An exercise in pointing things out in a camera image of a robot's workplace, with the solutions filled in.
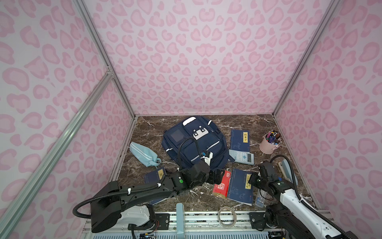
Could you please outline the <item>blue book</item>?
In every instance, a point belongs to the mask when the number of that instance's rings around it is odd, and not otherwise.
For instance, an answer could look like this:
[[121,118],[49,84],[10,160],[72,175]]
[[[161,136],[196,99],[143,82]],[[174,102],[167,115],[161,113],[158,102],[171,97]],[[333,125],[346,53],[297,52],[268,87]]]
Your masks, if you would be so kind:
[[241,152],[250,152],[249,131],[232,129],[230,135],[230,149]]
[[249,184],[251,173],[233,169],[228,186],[227,198],[248,206],[253,204],[253,187]]
[[[149,184],[149,183],[154,183],[154,182],[160,181],[163,178],[163,176],[165,176],[166,174],[167,173],[166,173],[165,167],[157,168],[156,170],[149,172],[144,176],[144,183]],[[166,198],[152,200],[152,201],[150,201],[150,204],[156,205],[156,204],[158,204],[162,201],[165,201],[165,200],[166,200]]]

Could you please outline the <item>navy blue student backpack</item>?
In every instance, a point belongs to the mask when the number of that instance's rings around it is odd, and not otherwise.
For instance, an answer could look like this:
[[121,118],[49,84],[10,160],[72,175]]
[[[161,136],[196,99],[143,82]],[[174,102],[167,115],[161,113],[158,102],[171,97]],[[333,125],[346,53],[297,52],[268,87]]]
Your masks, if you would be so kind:
[[181,168],[198,164],[204,151],[212,153],[211,170],[224,169],[229,161],[235,161],[229,155],[225,135],[203,116],[189,117],[165,131],[162,147]]

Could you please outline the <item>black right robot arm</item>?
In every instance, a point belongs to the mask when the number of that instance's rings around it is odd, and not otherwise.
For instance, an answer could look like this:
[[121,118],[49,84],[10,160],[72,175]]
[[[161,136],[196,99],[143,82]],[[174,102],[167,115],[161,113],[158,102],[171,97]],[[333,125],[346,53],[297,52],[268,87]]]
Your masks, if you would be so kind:
[[351,231],[344,231],[314,209],[298,192],[293,167],[290,166],[292,182],[280,179],[273,161],[285,155],[276,155],[258,164],[259,172],[248,180],[259,192],[268,193],[276,204],[268,205],[262,218],[253,219],[253,228],[263,231],[266,227],[284,229],[294,239],[356,239]]

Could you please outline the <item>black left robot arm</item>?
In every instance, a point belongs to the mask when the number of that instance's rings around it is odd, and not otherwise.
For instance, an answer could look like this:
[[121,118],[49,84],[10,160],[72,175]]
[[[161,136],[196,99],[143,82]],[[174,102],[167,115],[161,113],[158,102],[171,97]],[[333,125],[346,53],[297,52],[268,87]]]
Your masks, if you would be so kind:
[[204,183],[220,184],[225,171],[210,168],[208,161],[213,153],[202,151],[198,146],[196,149],[201,161],[191,168],[180,168],[163,176],[158,182],[147,185],[120,186],[117,181],[109,182],[97,195],[77,204],[73,208],[73,215],[89,219],[91,231],[100,233],[115,226],[121,219],[122,212],[135,206],[183,195]]

